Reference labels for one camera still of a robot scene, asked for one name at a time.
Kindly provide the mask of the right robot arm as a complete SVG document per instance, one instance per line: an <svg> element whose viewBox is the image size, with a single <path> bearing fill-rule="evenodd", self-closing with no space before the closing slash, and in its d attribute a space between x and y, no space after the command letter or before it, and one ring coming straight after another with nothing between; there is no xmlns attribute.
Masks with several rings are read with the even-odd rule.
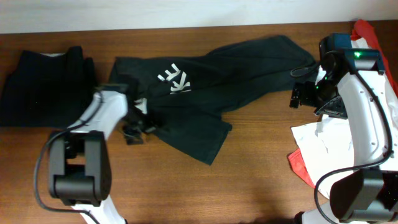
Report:
<svg viewBox="0 0 398 224"><path fill-rule="evenodd" d="M300 212L295 223L387 223L397 220L397 110L380 51L342 48L325 52L315 67L291 71L290 106L312 106L315 114L349 122L353 165L343 168L327 203Z"/></svg>

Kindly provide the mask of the dark green Nike t-shirt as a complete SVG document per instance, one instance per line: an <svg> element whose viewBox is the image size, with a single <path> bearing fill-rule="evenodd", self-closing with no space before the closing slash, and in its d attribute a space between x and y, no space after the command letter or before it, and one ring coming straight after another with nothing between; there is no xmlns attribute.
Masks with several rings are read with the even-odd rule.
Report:
<svg viewBox="0 0 398 224"><path fill-rule="evenodd" d="M212 164L232 126L222 114L267 93L291 90L290 73L315 63L284 35L226 45L199 57L118 57L109 81L127 97L154 135Z"/></svg>

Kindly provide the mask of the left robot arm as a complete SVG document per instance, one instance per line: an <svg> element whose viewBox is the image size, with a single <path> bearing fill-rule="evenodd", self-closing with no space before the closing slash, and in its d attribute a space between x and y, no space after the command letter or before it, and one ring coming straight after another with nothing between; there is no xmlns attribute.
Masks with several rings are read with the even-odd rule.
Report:
<svg viewBox="0 0 398 224"><path fill-rule="evenodd" d="M65 213L79 213L87 223L126 223L110 196L111 164L106 145L120 121L128 145L143 144L142 134L155 130L145 117L145 98L132 99L127 84L104 85L79 119L57 131L46 144L49 150L48 189Z"/></svg>

